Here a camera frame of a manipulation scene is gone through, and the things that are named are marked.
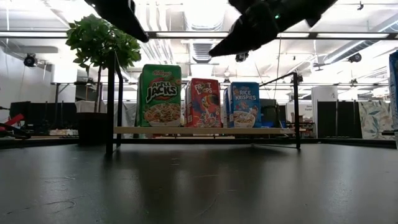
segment gray floor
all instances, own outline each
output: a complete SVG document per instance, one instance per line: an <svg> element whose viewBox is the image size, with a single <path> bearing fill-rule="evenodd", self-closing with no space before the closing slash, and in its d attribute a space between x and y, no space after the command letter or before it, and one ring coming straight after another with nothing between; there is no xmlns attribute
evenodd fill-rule
<svg viewBox="0 0 398 224"><path fill-rule="evenodd" d="M0 223L398 223L398 151L336 145L0 151Z"/></svg>

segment wooden shelf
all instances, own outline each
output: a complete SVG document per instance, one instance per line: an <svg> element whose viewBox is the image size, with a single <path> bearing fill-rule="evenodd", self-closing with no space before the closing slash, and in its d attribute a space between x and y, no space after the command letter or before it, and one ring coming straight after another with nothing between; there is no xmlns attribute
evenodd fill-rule
<svg viewBox="0 0 398 224"><path fill-rule="evenodd" d="M115 127L113 133L115 134L294 134L294 129Z"/></svg>

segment red object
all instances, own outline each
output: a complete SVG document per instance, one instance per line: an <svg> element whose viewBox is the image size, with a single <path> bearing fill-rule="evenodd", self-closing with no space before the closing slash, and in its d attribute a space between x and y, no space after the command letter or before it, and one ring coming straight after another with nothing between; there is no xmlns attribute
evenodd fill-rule
<svg viewBox="0 0 398 224"><path fill-rule="evenodd" d="M13 124L15 124L17 122L20 122L22 119L24 119L24 115L19 114L19 115L13 117L12 119L6 121L5 124L11 126L11 125L13 125ZM4 127L0 127L0 131L4 131L4 130L5 130Z"/></svg>
<svg viewBox="0 0 398 224"><path fill-rule="evenodd" d="M220 128L220 86L217 80L192 78L185 90L185 126Z"/></svg>

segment patterned panel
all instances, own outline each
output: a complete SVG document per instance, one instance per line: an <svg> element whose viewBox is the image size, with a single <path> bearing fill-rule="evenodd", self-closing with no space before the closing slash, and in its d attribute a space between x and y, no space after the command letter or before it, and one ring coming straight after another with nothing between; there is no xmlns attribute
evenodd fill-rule
<svg viewBox="0 0 398 224"><path fill-rule="evenodd" d="M363 139L388 139L393 136L383 136L383 131L393 130L391 107L383 101L359 102Z"/></svg>

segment cereal bowl image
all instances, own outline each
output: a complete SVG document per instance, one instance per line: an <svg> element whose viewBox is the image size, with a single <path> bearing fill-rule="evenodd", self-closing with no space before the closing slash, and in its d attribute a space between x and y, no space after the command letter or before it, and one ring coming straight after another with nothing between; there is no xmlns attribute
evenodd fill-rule
<svg viewBox="0 0 398 224"><path fill-rule="evenodd" d="M152 127L178 127L181 122L181 106L176 103L161 103L151 106L144 119Z"/></svg>
<svg viewBox="0 0 398 224"><path fill-rule="evenodd" d="M256 117L244 111L234 111L234 125L236 128L252 128Z"/></svg>

